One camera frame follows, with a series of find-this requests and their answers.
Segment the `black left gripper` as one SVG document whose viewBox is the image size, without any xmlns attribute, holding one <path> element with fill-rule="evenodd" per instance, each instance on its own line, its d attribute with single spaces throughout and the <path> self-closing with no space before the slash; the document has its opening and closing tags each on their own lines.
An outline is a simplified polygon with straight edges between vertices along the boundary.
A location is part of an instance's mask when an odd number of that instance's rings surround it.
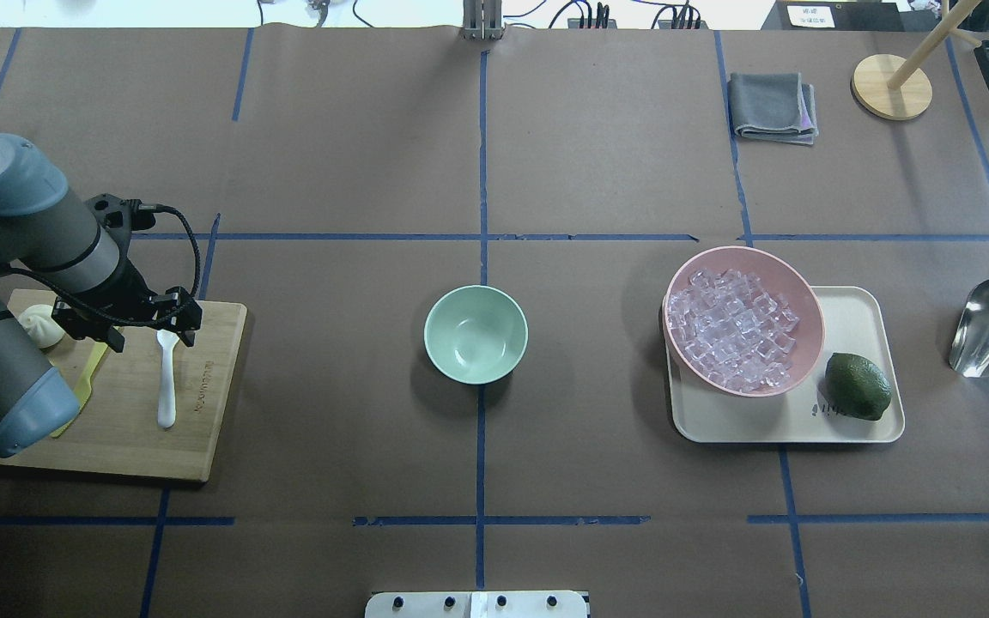
<svg viewBox="0 0 989 618">
<path fill-rule="evenodd" d="M 176 333 L 186 347 L 195 345 L 203 323 L 203 308 L 196 293 L 201 275 L 195 274 L 192 289 L 176 286 L 158 294 L 150 290 L 138 273 L 121 273 L 87 292 L 70 292 L 52 282 L 58 301 L 52 317 L 71 339 L 91 339 L 115 353 L 124 351 L 124 327 L 146 327 Z"/>
</svg>

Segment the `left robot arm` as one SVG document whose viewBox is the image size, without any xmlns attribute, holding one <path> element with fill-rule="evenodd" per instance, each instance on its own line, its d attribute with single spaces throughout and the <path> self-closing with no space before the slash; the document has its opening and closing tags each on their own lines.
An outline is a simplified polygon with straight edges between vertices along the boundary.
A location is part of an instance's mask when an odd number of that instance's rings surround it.
<svg viewBox="0 0 989 618">
<path fill-rule="evenodd" d="M 130 258 L 137 232 L 175 216 L 190 243 L 195 279 L 157 292 Z M 52 324 L 68 339 L 114 352 L 122 329 L 176 333 L 187 345 L 203 324 L 197 291 L 203 252 L 184 215 L 161 203 L 100 193 L 83 199 L 33 142 L 0 133 L 0 458 L 13 457 L 67 425 L 80 403 L 62 372 L 25 332 L 3 279 L 25 278 L 52 292 Z"/>
</svg>

